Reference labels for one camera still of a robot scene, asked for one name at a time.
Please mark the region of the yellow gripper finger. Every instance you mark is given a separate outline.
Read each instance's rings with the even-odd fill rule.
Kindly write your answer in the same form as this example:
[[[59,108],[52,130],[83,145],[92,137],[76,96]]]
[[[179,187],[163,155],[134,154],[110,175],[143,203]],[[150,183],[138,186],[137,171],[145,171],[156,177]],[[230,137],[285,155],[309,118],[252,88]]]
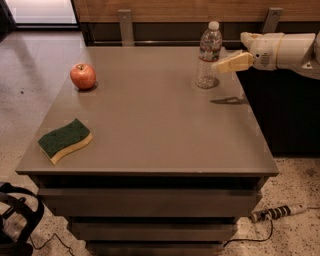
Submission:
[[[249,52],[236,52],[218,60],[211,65],[214,73],[229,73],[248,70],[254,63],[254,57]]]
[[[248,50],[255,50],[257,48],[257,40],[260,37],[261,37],[261,35],[257,34],[257,33],[242,32],[240,34],[241,43]]]

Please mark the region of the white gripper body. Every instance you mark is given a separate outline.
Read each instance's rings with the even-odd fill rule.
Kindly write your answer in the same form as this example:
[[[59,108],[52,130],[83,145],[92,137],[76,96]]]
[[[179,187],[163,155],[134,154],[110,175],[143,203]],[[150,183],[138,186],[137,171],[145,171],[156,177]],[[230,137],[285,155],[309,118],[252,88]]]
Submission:
[[[250,53],[254,57],[254,68],[267,71],[277,69],[277,53],[283,37],[283,33],[266,33],[253,40]]]

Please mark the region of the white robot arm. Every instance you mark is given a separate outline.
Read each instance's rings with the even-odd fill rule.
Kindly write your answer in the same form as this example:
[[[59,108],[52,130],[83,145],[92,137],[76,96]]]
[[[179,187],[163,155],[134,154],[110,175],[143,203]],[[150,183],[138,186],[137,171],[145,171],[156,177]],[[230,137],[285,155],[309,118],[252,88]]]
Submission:
[[[214,73],[257,70],[291,70],[303,77],[320,79],[320,34],[256,34],[240,35],[246,51],[236,51],[211,65]]]

